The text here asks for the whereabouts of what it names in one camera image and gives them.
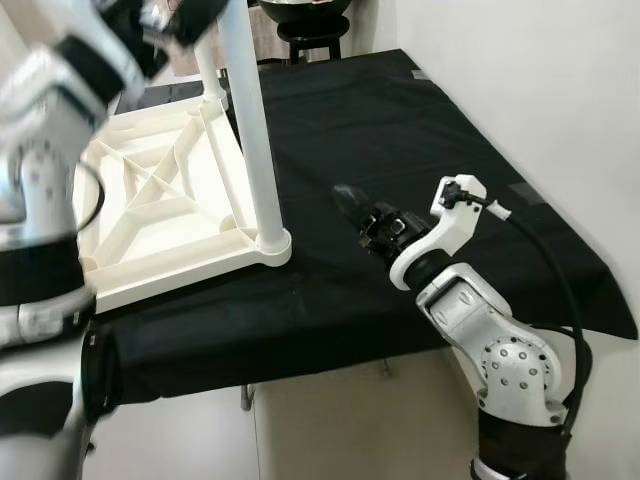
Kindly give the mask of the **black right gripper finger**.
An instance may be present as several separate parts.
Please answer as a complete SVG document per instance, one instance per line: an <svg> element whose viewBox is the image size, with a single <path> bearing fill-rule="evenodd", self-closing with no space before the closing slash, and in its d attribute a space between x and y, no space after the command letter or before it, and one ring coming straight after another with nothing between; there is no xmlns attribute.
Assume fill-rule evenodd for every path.
<svg viewBox="0 0 640 480"><path fill-rule="evenodd" d="M383 219L384 212L361 188L340 184L340 215L352 227L370 227Z"/></svg>
<svg viewBox="0 0 640 480"><path fill-rule="evenodd" d="M372 224L372 201L361 188L353 186L334 186L333 201L340 215L361 234L367 236Z"/></svg>

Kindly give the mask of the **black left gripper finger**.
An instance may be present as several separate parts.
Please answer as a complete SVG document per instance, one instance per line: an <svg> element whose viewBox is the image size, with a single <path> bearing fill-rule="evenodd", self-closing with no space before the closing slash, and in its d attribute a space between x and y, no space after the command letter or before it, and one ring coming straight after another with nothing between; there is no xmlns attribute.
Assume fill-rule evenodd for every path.
<svg viewBox="0 0 640 480"><path fill-rule="evenodd" d="M229 0L183 0L172 13L172 37L180 46L196 45L219 22Z"/></svg>

